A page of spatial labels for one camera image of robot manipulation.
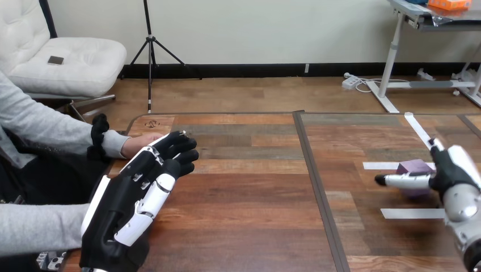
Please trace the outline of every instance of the smartphone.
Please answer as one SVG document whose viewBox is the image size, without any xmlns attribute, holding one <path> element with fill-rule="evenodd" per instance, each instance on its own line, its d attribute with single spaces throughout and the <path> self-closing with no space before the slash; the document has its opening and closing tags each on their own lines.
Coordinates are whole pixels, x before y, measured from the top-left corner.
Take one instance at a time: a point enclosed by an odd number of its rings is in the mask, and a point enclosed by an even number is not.
<svg viewBox="0 0 481 272">
<path fill-rule="evenodd" d="M 48 60 L 48 64 L 52 64 L 52 65 L 62 65 L 62 64 L 64 64 L 64 58 L 55 57 L 55 56 L 50 56 L 50 59 Z"/>
</svg>

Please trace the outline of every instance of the gray sweater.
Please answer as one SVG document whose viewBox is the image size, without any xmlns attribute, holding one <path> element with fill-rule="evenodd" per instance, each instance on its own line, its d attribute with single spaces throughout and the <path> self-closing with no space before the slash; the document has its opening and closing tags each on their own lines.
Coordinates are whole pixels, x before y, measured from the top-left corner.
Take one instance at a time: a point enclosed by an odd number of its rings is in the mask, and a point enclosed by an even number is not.
<svg viewBox="0 0 481 272">
<path fill-rule="evenodd" d="M 92 145 L 91 125 L 35 102 L 0 72 L 0 156 L 23 168 L 35 155 L 18 153 L 2 128 L 30 142 L 74 154 L 83 155 Z M 128 138 L 113 130 L 106 132 L 102 145 L 107 155 L 123 158 L 120 150 Z M 87 208 L 0 204 L 0 257 L 79 248 Z"/>
</svg>

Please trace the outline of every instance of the purple block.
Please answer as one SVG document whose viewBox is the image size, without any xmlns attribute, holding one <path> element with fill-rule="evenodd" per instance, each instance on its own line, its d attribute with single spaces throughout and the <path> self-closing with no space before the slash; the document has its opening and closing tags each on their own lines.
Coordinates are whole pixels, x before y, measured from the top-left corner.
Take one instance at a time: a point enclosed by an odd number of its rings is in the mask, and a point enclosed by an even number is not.
<svg viewBox="0 0 481 272">
<path fill-rule="evenodd" d="M 429 167 L 427 163 L 423 160 L 409 160 L 403 161 L 399 163 L 398 169 L 396 170 L 396 174 L 405 174 L 405 173 L 435 173 L 435 170 Z M 402 194 L 408 198 L 417 198 L 427 196 L 431 193 L 430 189 L 417 189 L 417 190 L 407 190 L 402 189 Z"/>
</svg>

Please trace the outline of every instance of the robotic glove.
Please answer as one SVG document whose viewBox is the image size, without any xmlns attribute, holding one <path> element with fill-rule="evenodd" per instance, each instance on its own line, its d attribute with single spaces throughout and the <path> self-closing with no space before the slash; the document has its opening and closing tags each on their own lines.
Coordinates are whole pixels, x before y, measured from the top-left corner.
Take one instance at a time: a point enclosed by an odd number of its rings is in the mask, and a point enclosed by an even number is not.
<svg viewBox="0 0 481 272">
<path fill-rule="evenodd" d="M 382 186 L 401 189 L 431 188 L 439 193 L 446 212 L 445 225 L 454 237 L 456 250 L 467 271 L 481 271 L 481 177 L 469 154 L 461 146 L 444 149 L 429 141 L 436 174 L 406 173 L 378 175 Z"/>
<path fill-rule="evenodd" d="M 194 170 L 197 143 L 172 132 L 142 148 L 110 180 L 104 176 L 82 223 L 80 267 L 135 272 L 149 252 L 149 226 L 176 180 Z"/>
</svg>

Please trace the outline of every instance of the human hand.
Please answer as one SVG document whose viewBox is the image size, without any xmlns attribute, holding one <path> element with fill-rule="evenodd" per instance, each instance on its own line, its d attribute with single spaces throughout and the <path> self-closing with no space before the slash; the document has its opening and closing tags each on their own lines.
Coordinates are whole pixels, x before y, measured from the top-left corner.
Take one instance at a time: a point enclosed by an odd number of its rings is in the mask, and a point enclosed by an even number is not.
<svg viewBox="0 0 481 272">
<path fill-rule="evenodd" d="M 130 138 L 125 141 L 120 154 L 127 159 L 131 159 L 140 151 L 140 149 L 162 137 L 163 135 L 160 133 L 147 133 L 139 137 Z"/>
</svg>

